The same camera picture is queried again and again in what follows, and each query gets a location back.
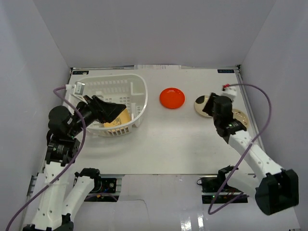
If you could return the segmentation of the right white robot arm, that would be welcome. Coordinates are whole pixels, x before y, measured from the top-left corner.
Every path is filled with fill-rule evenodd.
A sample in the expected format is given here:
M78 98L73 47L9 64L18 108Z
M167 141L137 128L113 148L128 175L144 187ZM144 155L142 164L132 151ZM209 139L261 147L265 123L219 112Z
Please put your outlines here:
M253 180L242 174L239 163L220 169L216 194L236 188L254 197L259 209L268 216L299 204L298 175L271 160L254 143L246 127L233 118L232 100L228 96L211 93L203 111L213 117L218 135L240 154L239 162L245 161L256 176Z

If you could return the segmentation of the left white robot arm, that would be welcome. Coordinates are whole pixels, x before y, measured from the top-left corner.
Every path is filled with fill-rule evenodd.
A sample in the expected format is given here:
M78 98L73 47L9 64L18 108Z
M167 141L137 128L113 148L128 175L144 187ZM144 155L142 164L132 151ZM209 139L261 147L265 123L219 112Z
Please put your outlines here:
M60 105L49 112L49 131L45 156L45 186L41 193L39 206L25 231L71 231L73 219L90 192L97 192L102 186L100 171L85 168L76 172L75 187L65 196L69 181L69 167L74 164L84 144L76 136L86 131L94 121L113 122L126 106L108 103L93 95L84 96L70 113L67 107Z

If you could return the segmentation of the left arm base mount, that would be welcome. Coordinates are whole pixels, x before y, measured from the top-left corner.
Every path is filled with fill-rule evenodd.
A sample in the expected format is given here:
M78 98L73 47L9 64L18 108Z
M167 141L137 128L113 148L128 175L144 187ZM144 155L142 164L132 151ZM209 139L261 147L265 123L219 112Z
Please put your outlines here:
M117 202L121 191L121 178L101 178L98 186L92 190L85 202Z

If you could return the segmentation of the red round plate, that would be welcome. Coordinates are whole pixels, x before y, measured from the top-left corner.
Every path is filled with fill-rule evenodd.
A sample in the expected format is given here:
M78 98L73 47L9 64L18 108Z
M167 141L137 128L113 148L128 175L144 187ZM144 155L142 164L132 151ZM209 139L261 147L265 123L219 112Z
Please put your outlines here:
M180 89L166 88L160 93L159 101L167 109L178 109L185 103L185 95Z

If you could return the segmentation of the cream plate with black patch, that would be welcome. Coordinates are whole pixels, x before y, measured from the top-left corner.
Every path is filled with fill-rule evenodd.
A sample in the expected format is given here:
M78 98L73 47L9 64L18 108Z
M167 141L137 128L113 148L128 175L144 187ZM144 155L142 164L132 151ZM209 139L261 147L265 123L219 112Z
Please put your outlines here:
M194 108L199 115L206 118L212 118L212 116L208 115L206 112L203 111L208 99L209 99L208 95L199 96L194 102Z

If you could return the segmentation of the yellow square plate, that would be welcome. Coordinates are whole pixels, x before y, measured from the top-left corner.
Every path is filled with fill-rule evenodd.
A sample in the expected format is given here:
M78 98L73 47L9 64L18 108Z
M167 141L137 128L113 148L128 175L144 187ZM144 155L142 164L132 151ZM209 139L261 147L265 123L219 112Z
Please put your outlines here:
M113 120L111 123L104 123L105 128L113 128L122 124L126 124L131 121L130 114L127 109L121 112L121 114Z

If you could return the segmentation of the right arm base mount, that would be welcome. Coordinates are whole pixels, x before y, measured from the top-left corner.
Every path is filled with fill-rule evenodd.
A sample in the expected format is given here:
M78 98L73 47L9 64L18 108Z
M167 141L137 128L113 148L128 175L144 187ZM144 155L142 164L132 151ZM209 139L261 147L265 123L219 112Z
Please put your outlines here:
M196 184L201 187L202 203L204 205L211 204L212 199L214 199L216 192L221 185L216 175L201 177L196 181ZM218 198L215 200L215 204L225 204L236 198L241 193L240 190L226 185L219 193Z

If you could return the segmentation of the cream round floral plate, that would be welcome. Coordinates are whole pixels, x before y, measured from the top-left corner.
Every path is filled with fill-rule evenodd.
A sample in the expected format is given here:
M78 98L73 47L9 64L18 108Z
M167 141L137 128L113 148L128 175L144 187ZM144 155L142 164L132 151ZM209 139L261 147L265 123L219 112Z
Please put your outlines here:
M249 128L249 118L248 116L238 109L232 109L233 118L240 121L246 128Z

